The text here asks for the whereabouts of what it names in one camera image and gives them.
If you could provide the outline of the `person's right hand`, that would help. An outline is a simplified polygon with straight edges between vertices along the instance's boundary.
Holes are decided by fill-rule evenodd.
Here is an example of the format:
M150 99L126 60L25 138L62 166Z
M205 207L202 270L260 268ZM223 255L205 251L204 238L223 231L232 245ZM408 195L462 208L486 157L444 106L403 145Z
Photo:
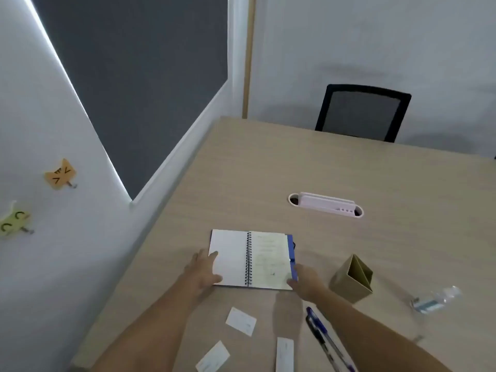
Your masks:
M297 275L297 278L294 280L298 280L300 284L300 290L295 293L302 300L318 304L329 295L329 289L313 268L297 263L294 266L294 270Z

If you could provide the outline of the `person's left hand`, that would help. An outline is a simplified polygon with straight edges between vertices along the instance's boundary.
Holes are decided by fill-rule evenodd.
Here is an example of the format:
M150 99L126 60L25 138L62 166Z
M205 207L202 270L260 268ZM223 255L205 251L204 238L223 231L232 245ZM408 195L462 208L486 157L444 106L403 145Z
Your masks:
M201 249L193 254L189 264L184 268L183 275L186 281L194 287L196 294L201 294L212 286L211 275L219 275L213 271L217 256L218 251L209 254L208 250Z

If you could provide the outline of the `blue spiral notebook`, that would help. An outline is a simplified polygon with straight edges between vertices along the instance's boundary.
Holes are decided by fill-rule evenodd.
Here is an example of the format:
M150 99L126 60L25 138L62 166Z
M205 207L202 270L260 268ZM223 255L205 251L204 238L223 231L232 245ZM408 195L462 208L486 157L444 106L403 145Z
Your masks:
M209 254L218 253L213 273L218 286L291 291L297 281L292 235L276 232L213 229Z

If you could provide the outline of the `person's left forearm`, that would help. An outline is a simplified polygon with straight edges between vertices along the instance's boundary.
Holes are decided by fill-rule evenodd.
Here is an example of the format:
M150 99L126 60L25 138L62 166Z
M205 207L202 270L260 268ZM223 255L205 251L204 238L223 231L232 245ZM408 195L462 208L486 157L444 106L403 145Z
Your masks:
M205 290L176 281L103 352L90 372L172 372L187 321Z

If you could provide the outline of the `person's right forearm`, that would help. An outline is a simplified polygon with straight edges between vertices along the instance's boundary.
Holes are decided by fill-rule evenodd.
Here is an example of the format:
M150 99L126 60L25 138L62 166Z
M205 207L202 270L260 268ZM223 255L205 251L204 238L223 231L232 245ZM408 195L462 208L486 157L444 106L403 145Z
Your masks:
M452 372L438 359L327 288L310 299L328 320L359 372Z

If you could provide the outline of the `white paper card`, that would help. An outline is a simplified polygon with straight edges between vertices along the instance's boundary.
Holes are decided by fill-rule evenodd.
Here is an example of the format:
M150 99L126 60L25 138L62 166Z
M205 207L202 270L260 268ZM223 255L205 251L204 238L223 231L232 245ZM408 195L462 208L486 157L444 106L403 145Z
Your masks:
M257 319L233 306L229 311L225 323L248 337L252 337Z
M294 340L277 338L275 372L294 372Z
M218 372L230 357L230 353L219 340L196 364L197 372Z

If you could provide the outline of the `blue pen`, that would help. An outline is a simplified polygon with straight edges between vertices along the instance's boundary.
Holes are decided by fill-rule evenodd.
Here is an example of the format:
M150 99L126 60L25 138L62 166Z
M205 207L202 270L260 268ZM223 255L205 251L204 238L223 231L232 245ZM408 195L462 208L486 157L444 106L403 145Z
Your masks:
M311 307L306 308L306 312L308 315L310 315L313 323L316 325L322 336L324 337L324 340L326 342L326 346L330 345L332 348L333 352L335 355L338 357L338 359L341 361L341 363L346 367L348 372L357 372L356 369L353 367L353 365L345 358L344 354L341 352L341 350L338 348L337 344L332 340L330 337L326 327L323 325L319 317L315 314L315 312L312 310Z

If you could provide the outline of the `beige pen holder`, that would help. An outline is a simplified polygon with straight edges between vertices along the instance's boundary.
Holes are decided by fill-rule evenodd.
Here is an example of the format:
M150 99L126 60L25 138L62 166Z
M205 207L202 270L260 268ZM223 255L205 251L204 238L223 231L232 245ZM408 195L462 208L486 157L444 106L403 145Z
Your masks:
M344 300L355 304L372 295L373 274L362 259L352 254L332 276L328 287Z

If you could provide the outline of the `black pen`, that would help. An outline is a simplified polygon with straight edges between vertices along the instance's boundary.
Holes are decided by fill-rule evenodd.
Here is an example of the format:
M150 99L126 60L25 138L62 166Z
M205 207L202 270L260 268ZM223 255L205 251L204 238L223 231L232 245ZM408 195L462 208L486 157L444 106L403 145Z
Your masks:
M313 323L310 315L307 314L305 320L306 320L306 323L307 323L309 330L311 331L313 337L317 340L319 346L323 350L323 352L324 352L327 360L331 364L334 372L340 372L338 364L335 362L334 358L332 357L330 351L328 350L328 348L326 346L326 342L324 340L324 337L322 336L322 334L320 333L320 331L318 330L316 325Z

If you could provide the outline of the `clear plastic water bottle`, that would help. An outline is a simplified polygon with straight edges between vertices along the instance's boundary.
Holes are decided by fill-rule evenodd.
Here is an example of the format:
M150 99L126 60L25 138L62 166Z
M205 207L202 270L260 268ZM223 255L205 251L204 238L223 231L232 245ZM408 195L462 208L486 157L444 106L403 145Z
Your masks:
M441 290L431 292L428 295L413 298L410 306L421 314L430 314L445 308L450 302L462 295L462 290L456 286L450 286Z

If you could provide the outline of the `black mesh office chair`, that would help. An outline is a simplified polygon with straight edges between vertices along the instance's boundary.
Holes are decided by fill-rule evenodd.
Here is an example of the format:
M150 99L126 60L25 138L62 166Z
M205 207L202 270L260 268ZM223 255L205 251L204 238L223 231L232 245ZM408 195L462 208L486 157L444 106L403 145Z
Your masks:
M315 131L394 143L411 99L381 87L329 84Z

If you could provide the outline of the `dark grey window blind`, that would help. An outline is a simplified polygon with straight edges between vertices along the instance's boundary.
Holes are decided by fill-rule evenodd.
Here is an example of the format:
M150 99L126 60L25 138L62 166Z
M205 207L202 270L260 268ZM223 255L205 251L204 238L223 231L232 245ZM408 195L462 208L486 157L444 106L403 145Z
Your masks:
M31 0L135 199L228 79L228 0Z

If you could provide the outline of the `orange cat wall hook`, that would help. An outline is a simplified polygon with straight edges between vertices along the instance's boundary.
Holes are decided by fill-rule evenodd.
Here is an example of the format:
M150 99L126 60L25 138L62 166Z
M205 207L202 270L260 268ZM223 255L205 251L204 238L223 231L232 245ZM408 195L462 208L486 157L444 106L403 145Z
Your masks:
M72 183L77 175L77 171L68 161L68 159L63 158L60 167L55 171L45 172L43 177L45 181L55 190L59 190L65 185L76 189L78 184Z

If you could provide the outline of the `green cat wall hook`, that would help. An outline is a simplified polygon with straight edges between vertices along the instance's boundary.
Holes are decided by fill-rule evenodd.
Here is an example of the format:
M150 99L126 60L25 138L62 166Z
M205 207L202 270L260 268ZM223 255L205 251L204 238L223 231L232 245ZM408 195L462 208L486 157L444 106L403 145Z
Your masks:
M11 203L7 215L0 217L0 237L9 237L20 231L32 235L33 229L28 228L31 220L31 213L19 208L17 201Z

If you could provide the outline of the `wooden wall trim strip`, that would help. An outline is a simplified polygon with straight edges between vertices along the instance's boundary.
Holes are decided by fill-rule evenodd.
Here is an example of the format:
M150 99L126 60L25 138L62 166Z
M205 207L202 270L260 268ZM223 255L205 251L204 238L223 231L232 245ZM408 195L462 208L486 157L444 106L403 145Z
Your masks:
M247 20L246 20L246 39L245 39L245 70L244 70L244 85L243 85L243 104L242 118L247 119L250 100L250 85L251 85L251 62L253 50L253 34L256 14L257 0L247 0Z

